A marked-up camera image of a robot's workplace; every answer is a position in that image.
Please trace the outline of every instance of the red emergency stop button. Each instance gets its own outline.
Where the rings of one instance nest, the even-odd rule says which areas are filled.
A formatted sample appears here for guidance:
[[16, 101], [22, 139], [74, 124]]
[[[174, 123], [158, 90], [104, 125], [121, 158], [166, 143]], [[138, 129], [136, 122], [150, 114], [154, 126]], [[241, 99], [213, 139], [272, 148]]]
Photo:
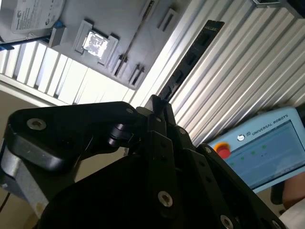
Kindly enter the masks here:
[[230, 146], [226, 142], [218, 143], [214, 150], [222, 159], [226, 159], [231, 155]]

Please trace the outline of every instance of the black mechanical part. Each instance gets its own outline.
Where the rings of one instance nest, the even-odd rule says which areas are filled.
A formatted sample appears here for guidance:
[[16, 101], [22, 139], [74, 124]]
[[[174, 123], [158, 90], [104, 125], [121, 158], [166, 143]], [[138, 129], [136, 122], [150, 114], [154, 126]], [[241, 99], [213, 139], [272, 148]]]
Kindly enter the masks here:
[[181, 62], [167, 81], [164, 88], [159, 93], [159, 97], [163, 100], [170, 101], [191, 70], [198, 63], [204, 52], [207, 50], [211, 42], [214, 40], [224, 22], [208, 20], [204, 28], [199, 33], [196, 40], [186, 52]]
[[[275, 223], [285, 228], [213, 149], [194, 147], [176, 125], [170, 104], [152, 96], [145, 107], [119, 102], [35, 108], [9, 118], [1, 154], [18, 158], [19, 167], [5, 169], [1, 177], [13, 174], [25, 199], [41, 211], [39, 229], [278, 229]], [[30, 129], [26, 123], [34, 117], [46, 128]], [[53, 146], [56, 136], [67, 133], [70, 149]], [[129, 155], [77, 183], [64, 179], [82, 156], [119, 146], [129, 147]], [[25, 155], [24, 148], [48, 155], [46, 161]], [[46, 166], [53, 158], [56, 166]]]

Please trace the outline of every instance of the label sticker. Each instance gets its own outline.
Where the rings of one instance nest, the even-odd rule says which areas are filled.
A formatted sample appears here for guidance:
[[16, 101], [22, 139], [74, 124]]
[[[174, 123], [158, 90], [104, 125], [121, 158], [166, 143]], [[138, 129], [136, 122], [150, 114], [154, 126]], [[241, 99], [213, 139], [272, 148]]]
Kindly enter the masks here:
[[61, 15], [64, 0], [18, 0], [11, 30], [14, 33], [51, 28]]

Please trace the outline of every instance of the ribbed metal panel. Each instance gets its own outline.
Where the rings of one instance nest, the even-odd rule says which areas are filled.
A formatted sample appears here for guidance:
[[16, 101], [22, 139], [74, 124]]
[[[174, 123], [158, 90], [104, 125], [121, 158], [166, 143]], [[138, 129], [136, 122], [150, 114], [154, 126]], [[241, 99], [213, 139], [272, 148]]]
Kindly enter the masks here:
[[251, 1], [207, 0], [194, 20], [199, 29], [190, 27], [193, 38], [185, 36], [176, 63], [156, 77], [159, 86], [145, 99], [136, 94], [133, 105], [160, 91], [207, 20], [225, 26], [171, 100], [178, 125], [195, 145], [261, 109], [305, 102], [305, 20], [285, 8], [256, 8]]
[[208, 20], [224, 27], [171, 100], [198, 145], [262, 109], [305, 102], [305, 20], [250, 0], [193, 0], [138, 91], [39, 43], [0, 52], [0, 80], [55, 105], [158, 94]]
[[44, 44], [32, 42], [14, 48], [0, 52], [0, 81], [53, 105], [129, 102], [134, 94]]

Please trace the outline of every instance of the wall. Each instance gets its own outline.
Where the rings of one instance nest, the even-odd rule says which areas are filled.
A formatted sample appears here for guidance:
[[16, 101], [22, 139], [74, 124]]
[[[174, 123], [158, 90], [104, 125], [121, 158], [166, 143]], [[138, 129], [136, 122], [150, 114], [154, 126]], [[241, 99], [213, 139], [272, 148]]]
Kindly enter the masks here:
[[[10, 114], [16, 110], [33, 107], [35, 106], [28, 102], [0, 91], [0, 138], [3, 137], [6, 122]], [[4, 201], [6, 195], [7, 192], [0, 188], [0, 205]], [[11, 195], [0, 214], [0, 228], [22, 229], [24, 228], [23, 225], [32, 214], [33, 211], [27, 202]]]

